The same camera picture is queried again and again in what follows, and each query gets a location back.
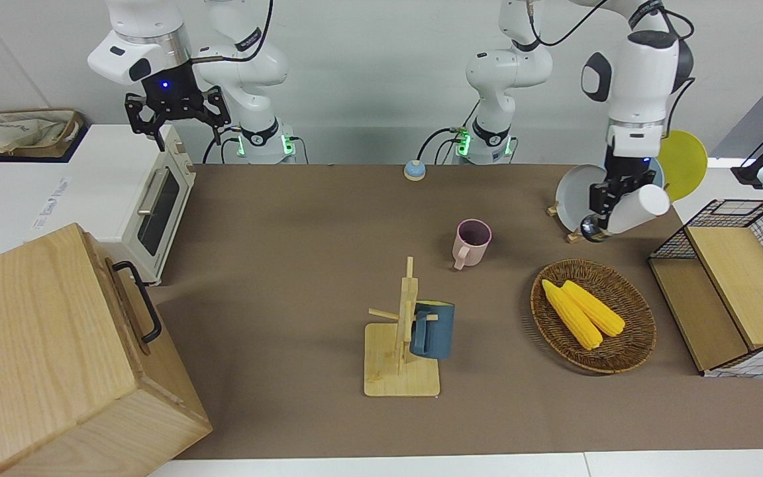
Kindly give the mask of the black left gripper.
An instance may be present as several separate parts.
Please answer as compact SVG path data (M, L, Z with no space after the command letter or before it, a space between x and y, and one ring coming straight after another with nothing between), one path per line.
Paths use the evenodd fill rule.
M632 193L657 178L657 172L650 169L653 157L623 156L606 149L605 181L591 184L589 187L589 208L599 220L608 223L615 206L621 198L621 189Z

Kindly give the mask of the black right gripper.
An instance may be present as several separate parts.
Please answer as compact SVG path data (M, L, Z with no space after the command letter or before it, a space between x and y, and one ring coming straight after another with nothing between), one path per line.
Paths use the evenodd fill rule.
M164 139L160 128L164 126L164 118L195 119L212 129L215 144L222 144L220 129L231 124L223 91L220 87L201 91L191 61L162 70L140 83L145 96L125 94L125 113L133 133L147 136L163 152ZM143 119L140 115L145 107L153 112L149 119Z

